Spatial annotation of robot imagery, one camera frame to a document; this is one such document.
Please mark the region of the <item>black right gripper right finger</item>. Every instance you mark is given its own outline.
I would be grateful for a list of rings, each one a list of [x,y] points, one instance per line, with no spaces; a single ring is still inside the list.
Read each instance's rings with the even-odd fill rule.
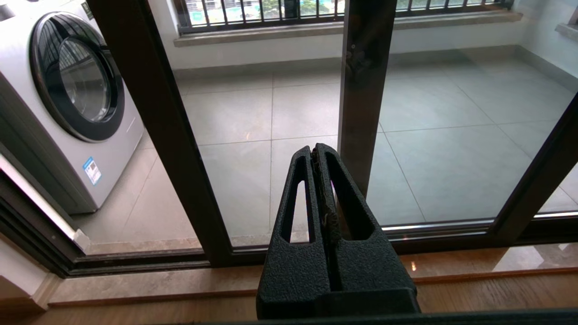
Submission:
[[[338,152],[326,144],[315,146],[315,177],[333,288],[417,292]]]

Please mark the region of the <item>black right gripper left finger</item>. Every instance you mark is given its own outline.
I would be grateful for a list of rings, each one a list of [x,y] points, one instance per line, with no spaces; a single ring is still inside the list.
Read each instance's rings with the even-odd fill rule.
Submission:
[[[305,185],[309,242],[291,243],[298,185]],[[330,280],[326,265],[320,208],[309,146],[291,158],[263,265],[259,293],[326,293]]]

